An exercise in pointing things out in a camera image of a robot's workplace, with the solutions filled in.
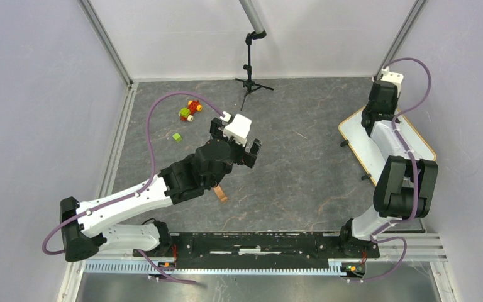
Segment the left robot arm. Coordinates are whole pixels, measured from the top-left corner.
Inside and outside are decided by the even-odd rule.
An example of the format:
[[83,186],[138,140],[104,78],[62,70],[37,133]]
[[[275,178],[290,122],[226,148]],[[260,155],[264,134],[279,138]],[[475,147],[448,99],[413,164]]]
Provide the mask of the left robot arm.
[[166,208],[216,189],[235,165],[252,168],[261,142],[247,150],[252,121],[241,115],[214,118],[211,138],[180,161],[160,170],[151,179],[91,201],[73,197],[60,203],[64,255],[67,262],[86,260],[106,250],[152,251],[165,256],[172,250],[167,225],[124,225],[140,213]]

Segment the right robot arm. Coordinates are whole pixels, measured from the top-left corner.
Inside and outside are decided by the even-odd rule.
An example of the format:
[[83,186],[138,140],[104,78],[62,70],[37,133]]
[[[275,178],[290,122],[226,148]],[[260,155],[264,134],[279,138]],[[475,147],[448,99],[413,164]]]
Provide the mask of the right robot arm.
[[338,126],[344,141],[374,185],[372,206],[340,230],[339,251],[353,257],[378,235],[401,223],[424,218],[438,175],[435,155],[424,140],[398,117],[401,84],[373,82],[365,107]]

